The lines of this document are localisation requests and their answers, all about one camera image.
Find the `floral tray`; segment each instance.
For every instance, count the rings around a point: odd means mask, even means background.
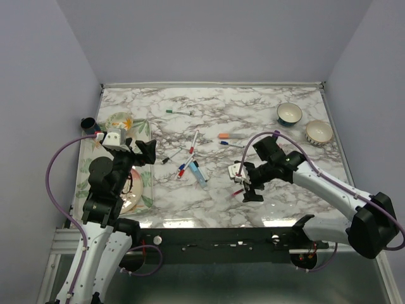
[[[102,131],[106,130],[105,123],[99,123]],[[135,153],[140,153],[139,148],[135,145],[135,140],[148,142],[151,140],[151,128],[149,122],[144,119],[135,119],[132,122],[130,130],[127,132],[127,137],[132,137],[131,147]],[[89,178],[89,166],[92,160],[100,156],[113,158],[99,142],[94,139],[84,139],[80,144],[80,154],[78,159],[77,177],[75,197],[73,199],[73,217],[76,220],[81,220],[83,215],[83,204],[89,194],[90,185],[87,181]],[[121,217],[126,217],[130,214],[140,213],[148,210],[153,205],[153,171],[151,165],[137,167],[136,170],[142,178],[144,191],[142,199],[129,211],[121,214]]]

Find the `marker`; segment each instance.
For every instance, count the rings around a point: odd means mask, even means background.
[[[194,146],[196,145],[196,140],[198,136],[199,131],[196,130],[196,134],[194,135],[194,139],[192,140],[191,148],[190,148],[190,154],[194,151]]]
[[[230,144],[227,141],[220,141],[220,144],[223,144],[225,146],[236,147],[236,148],[245,148],[245,146],[243,144]]]
[[[243,139],[245,138],[245,134],[236,134],[236,133],[220,133],[218,138],[220,139]]]
[[[185,169],[187,169],[187,167],[192,163],[192,161],[193,161],[193,157],[190,158],[190,160],[187,163],[185,163],[184,169],[181,169],[181,171],[177,175],[178,179],[181,178],[181,176],[183,176]]]
[[[177,172],[180,172],[181,170],[183,170],[184,167],[185,167],[185,164],[186,164],[194,155],[195,155],[195,152],[193,152],[193,153],[190,155],[190,157],[185,161],[185,163],[184,163],[183,165],[179,166],[179,168],[177,169]]]
[[[183,115],[188,115],[192,116],[192,111],[173,111],[173,110],[166,110],[166,113],[171,113],[171,114],[183,114]]]
[[[193,163],[196,165],[196,167],[198,168],[198,171],[200,171],[202,177],[204,178],[204,180],[207,182],[209,180],[209,177],[206,175],[206,173],[204,172],[203,169],[201,169],[201,167],[198,165],[198,162],[196,160],[193,161]]]
[[[177,153],[179,153],[182,149],[178,149],[176,152],[174,152],[172,155],[166,157],[164,160],[162,160],[162,164],[167,163],[169,160],[171,160]]]
[[[205,188],[206,186],[208,186],[204,180],[204,177],[201,175],[200,170],[198,170],[198,168],[194,162],[190,164],[190,169],[191,169],[191,172],[196,177],[196,179],[201,187]]]

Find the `bowl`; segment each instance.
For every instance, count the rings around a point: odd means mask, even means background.
[[[126,112],[118,112],[110,115],[106,120],[106,128],[129,130],[132,127],[133,118]]]
[[[291,127],[302,118],[302,110],[294,103],[282,103],[277,108],[278,122],[285,127]]]
[[[131,180],[128,179],[124,185],[122,190],[121,198],[124,201],[122,204],[122,209],[120,214],[128,212],[133,207],[137,205],[140,198],[142,197],[142,193],[144,192],[144,184],[142,182],[142,177],[134,168],[131,169],[131,176],[132,176],[132,188],[131,188]]]
[[[332,140],[333,131],[326,122],[314,120],[306,125],[305,137],[311,144],[321,146]]]

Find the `table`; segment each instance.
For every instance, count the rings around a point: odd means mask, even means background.
[[[284,102],[299,105],[303,117],[293,127],[277,123],[277,106]],[[166,113],[167,109],[192,110],[194,116]],[[241,188],[229,179],[227,167],[240,160],[243,150],[219,145],[219,133],[243,133],[249,137],[264,130],[279,130],[298,142],[307,154],[328,173],[347,181],[337,143],[314,147],[305,139],[305,126],[311,120],[328,122],[321,93],[314,87],[279,88],[145,88],[104,90],[98,121],[119,111],[131,112],[151,124],[152,138],[158,144],[154,165],[154,204],[146,212],[131,215],[142,228],[191,227],[275,227],[292,226],[305,214],[328,218],[342,217],[335,208],[313,193],[274,180],[262,192],[264,202],[243,203],[243,195],[227,199]],[[210,180],[204,190],[188,171],[176,178],[177,168],[188,157],[179,153],[162,165],[161,160],[179,147],[189,148],[196,130],[196,157]],[[278,142],[286,153],[292,145]],[[259,165],[260,159],[250,148],[247,161]]]

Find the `metal frame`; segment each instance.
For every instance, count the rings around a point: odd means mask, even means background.
[[[325,105],[327,115],[329,117],[330,124],[332,126],[333,132],[335,134],[335,140],[340,151],[344,170],[348,179],[348,183],[354,186],[354,181],[349,169],[349,164],[347,162],[333,117],[330,113],[330,108],[325,96],[324,82],[314,82],[314,83],[278,83],[278,82],[138,82],[129,84],[103,84],[101,91],[101,99],[103,98],[103,93],[105,88],[145,88],[145,87],[315,87],[319,88],[320,94],[322,96],[323,104]],[[54,284],[55,276],[58,270],[60,257],[62,254],[72,255],[75,253],[79,240],[79,232],[71,231],[69,229],[57,229],[54,235],[54,241],[51,246],[51,252],[49,260],[47,263],[44,278],[42,280],[42,285],[40,287],[39,296],[37,299],[37,304],[44,304],[50,297],[52,287]],[[331,245],[329,249],[319,250],[319,252],[331,252],[334,249],[334,245]],[[339,245],[339,251],[341,252],[354,252],[354,250],[347,245]],[[290,253],[305,253],[306,250],[290,250]],[[397,288],[394,276],[387,260],[387,255],[381,252],[376,257],[378,268],[382,276],[384,286],[387,290],[390,302],[392,304],[402,304],[401,296]]]

